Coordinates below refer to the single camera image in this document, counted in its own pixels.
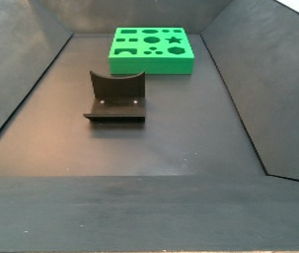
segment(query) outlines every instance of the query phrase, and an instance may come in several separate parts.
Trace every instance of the circular hole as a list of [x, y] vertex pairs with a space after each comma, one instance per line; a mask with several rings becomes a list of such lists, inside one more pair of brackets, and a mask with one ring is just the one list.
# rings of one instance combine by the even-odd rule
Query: circular hole
[[146, 37], [145, 42], [147, 43], [158, 43], [161, 39], [158, 37]]

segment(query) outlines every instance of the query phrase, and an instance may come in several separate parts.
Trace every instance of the green shape sorter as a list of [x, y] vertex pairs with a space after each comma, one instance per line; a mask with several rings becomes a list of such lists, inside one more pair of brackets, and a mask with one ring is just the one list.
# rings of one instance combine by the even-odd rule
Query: green shape sorter
[[113, 74], [191, 74], [195, 57], [182, 28], [118, 28], [109, 58]]

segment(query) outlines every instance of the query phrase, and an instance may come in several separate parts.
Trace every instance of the hole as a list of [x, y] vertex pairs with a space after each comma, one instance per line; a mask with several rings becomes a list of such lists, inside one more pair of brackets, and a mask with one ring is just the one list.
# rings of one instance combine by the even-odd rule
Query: hole
[[158, 43], [161, 39], [158, 37], [146, 37], [145, 42], [147, 43]]
[[133, 29], [122, 30], [122, 34], [126, 34], [126, 35], [135, 34], [137, 32], [138, 30], [133, 30]]
[[171, 47], [171, 48], [169, 48], [167, 50], [169, 50], [169, 52], [173, 53], [173, 54], [182, 54], [182, 53], [186, 52], [186, 49], [182, 48], [182, 47], [178, 47], [178, 46]]
[[138, 50], [135, 48], [117, 48], [114, 53], [121, 54], [123, 52], [130, 52], [131, 54], [137, 54]]
[[143, 32], [145, 32], [146, 34], [157, 34], [157, 33], [158, 33], [158, 30], [150, 30], [150, 29], [147, 29], [147, 30], [143, 30]]
[[182, 39], [178, 39], [177, 37], [171, 37], [170, 39], [166, 39], [169, 43], [181, 43]]

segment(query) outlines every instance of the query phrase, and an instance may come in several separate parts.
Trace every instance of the black l-shaped holder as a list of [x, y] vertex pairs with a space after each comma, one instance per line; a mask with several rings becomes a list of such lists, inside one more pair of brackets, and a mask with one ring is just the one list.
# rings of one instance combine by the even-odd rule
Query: black l-shaped holder
[[146, 73], [104, 77], [90, 72], [95, 99], [90, 121], [146, 120]]

